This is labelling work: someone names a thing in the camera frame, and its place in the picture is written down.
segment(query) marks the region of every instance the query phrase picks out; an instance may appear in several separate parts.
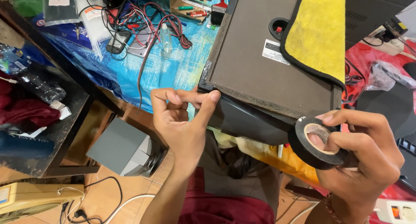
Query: fan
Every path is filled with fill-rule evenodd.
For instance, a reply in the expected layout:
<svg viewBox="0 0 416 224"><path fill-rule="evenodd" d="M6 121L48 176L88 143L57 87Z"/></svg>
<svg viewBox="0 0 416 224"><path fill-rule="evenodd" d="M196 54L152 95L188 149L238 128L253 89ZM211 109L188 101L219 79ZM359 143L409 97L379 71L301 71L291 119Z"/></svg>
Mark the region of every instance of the fan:
<svg viewBox="0 0 416 224"><path fill-rule="evenodd" d="M0 224L53 209L81 198L82 192L84 192L82 184L15 182L2 186L0 187Z"/></svg>

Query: tape roll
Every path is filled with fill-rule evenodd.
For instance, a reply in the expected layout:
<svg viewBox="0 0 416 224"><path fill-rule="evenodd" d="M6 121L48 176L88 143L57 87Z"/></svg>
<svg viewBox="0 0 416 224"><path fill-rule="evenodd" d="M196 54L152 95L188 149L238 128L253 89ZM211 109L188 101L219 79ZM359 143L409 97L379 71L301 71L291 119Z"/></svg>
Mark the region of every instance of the tape roll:
<svg viewBox="0 0 416 224"><path fill-rule="evenodd" d="M309 140L307 134L317 135L326 144L329 135L334 131L337 131L336 127L325 126L318 118L301 117L296 121L294 128L288 132L288 139L292 150L305 163L313 168L326 170L345 163L348 151L345 149L323 151Z"/></svg>

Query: tiled floor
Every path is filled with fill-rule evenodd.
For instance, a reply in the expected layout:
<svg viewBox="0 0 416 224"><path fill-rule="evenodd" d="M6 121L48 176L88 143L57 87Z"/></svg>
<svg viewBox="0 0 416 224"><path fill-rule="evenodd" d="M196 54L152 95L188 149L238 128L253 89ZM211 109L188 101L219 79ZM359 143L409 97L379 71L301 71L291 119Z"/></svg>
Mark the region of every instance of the tiled floor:
<svg viewBox="0 0 416 224"><path fill-rule="evenodd" d="M147 134L157 134L152 122L152 115L140 111L138 115L137 107L123 102L121 100L112 97L113 101L122 109L125 110L126 114L122 118L129 124L135 126L136 128L144 131ZM168 153L159 169L156 173L150 178L144 177L120 177L109 169L101 166L100 171L96 174L90 174L86 176L86 184L90 184L101 180L103 178L114 176L120 182L123 191L123 202L130 199L133 196L142 195L142 194L153 194L155 195L167 176L169 175L171 168L173 166L173 155ZM14 171L8 170L6 168L0 168L0 181L7 181L9 179L20 179L25 177L23 174L16 173ZM283 184L288 183L289 177L284 176ZM117 187L117 184L108 179L102 183L96 184L87 188L87 193L84 201L81 204L81 208L84 209L88 217L99 217L101 219L106 219L111 212L115 209L117 204L120 202L120 194ZM294 195L288 191L281 189L280 191L280 200L277 217L280 217L284 211L289 207L289 205L294 201ZM150 204L152 198L140 198L130 202L126 205L111 221L114 224L139 224L141 217L143 216L144 211ZM290 210L281 218L278 222L279 224L289 223L293 217L298 213L303 211L305 208L309 207L311 203L304 201L296 201ZM61 206L54 208L52 210L46 211L44 213L36 214L34 216L14 221L12 224L57 224L59 222L59 216L61 211ZM307 214L301 216L295 224L304 223Z"/></svg>

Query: blue tablecloth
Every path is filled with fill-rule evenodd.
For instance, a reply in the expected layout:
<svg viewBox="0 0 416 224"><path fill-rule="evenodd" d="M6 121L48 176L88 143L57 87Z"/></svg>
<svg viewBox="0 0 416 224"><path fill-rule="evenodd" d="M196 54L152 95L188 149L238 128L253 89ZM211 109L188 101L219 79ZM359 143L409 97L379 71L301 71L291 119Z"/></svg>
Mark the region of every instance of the blue tablecloth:
<svg viewBox="0 0 416 224"><path fill-rule="evenodd" d="M169 11L169 0L141 1L155 2ZM153 46L140 81L143 98L141 108L150 113L153 112L149 96L152 89L172 87L191 90L198 83L218 33L218 28L214 31L206 27L209 20L206 20L203 25L197 25L196 21L183 17L180 17L180 20L187 24L183 26L183 33L193 42L193 46L188 50L183 49L176 37L172 37L174 49L170 54L162 52L161 44ZM135 106L139 105L137 79L143 58L127 54L126 59L117 61L106 51L108 41L104 41L101 44L101 53L104 58L100 61L99 57L88 49L58 37L47 36L97 85L111 90L119 99ZM126 50L114 57L120 59L125 55Z"/></svg>

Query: hand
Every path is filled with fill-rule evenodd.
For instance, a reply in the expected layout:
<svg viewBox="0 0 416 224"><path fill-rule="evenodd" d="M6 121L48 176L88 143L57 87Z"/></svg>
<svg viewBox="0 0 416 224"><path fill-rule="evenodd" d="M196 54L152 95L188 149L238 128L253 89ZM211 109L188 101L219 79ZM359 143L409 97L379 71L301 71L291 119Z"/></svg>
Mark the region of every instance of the hand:
<svg viewBox="0 0 416 224"><path fill-rule="evenodd" d="M321 185L335 194L332 200L335 214L345 223L363 223L362 218L373 211L378 196L398 180L403 155L386 117L381 114L338 110L318 118L327 126L348 124L351 133L331 133L325 150L350 150L359 160L358 171L338 167L316 172ZM337 206L345 205L348 210L336 210ZM352 218L350 214L354 212L356 215Z"/></svg>
<svg viewBox="0 0 416 224"><path fill-rule="evenodd" d="M204 150L206 127L221 93L200 94L196 89L189 92L161 88L152 90L150 96L153 123L174 154L174 169L190 176ZM188 121L188 103L200 109L192 121Z"/></svg>

